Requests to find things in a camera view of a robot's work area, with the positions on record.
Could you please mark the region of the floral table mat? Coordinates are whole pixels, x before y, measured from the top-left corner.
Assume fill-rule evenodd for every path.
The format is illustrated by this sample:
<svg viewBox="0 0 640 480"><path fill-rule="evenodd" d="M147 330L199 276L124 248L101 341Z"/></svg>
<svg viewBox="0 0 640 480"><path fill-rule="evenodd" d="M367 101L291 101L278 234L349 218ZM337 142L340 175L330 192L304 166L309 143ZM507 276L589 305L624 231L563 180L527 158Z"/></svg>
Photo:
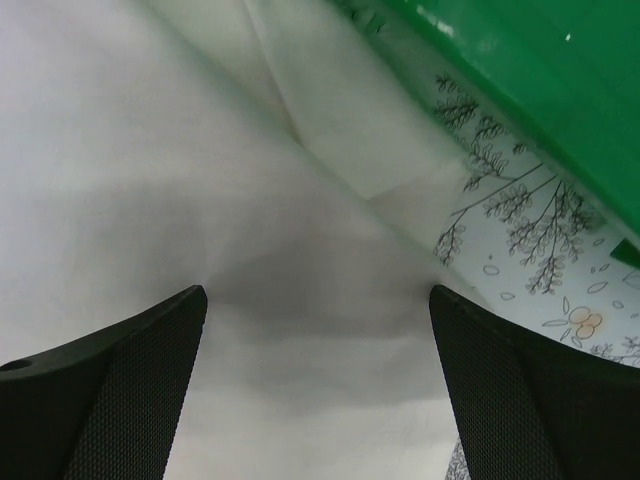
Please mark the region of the floral table mat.
<svg viewBox="0 0 640 480"><path fill-rule="evenodd" d="M467 150L471 172L438 258L485 310L639 371L639 268L613 257L618 230L442 64L418 83L421 93L406 87Z"/></svg>

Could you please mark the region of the green plastic tray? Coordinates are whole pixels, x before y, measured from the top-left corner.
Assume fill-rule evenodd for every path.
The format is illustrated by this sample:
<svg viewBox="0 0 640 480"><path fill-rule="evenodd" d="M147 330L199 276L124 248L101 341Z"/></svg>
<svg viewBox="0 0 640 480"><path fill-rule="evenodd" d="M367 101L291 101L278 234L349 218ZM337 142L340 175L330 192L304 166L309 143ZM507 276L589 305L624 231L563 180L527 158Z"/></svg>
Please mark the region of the green plastic tray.
<svg viewBox="0 0 640 480"><path fill-rule="evenodd" d="M639 263L639 5L635 1L342 1L413 93L429 63L565 174Z"/></svg>

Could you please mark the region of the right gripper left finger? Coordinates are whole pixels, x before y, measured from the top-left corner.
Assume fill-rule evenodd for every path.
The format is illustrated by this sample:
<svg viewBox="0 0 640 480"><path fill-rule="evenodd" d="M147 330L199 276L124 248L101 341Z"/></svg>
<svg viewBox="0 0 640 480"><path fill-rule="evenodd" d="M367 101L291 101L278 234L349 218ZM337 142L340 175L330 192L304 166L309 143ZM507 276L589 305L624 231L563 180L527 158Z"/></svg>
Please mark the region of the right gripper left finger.
<svg viewBox="0 0 640 480"><path fill-rule="evenodd" d="M163 478L206 313L194 285L2 365L2 478Z"/></svg>

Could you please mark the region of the white t shirt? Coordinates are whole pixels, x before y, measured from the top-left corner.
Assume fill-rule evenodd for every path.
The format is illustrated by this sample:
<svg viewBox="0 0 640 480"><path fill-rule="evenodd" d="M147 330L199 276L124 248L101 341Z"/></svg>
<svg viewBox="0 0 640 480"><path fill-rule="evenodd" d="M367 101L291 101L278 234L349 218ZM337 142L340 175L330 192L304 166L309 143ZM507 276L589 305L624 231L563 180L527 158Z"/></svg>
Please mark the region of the white t shirt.
<svg viewBox="0 0 640 480"><path fill-rule="evenodd" d="M322 1L1 5L1 356L194 287L94 423L108 479L441 479L428 312L463 151Z"/></svg>

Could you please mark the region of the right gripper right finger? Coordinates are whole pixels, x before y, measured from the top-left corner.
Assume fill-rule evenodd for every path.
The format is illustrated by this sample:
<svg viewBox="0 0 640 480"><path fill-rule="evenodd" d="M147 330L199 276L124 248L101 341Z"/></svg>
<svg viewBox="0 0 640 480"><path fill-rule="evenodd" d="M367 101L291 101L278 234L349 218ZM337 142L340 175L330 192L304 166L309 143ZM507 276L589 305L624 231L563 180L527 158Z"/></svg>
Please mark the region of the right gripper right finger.
<svg viewBox="0 0 640 480"><path fill-rule="evenodd" d="M636 479L639 371L435 286L429 313L473 479Z"/></svg>

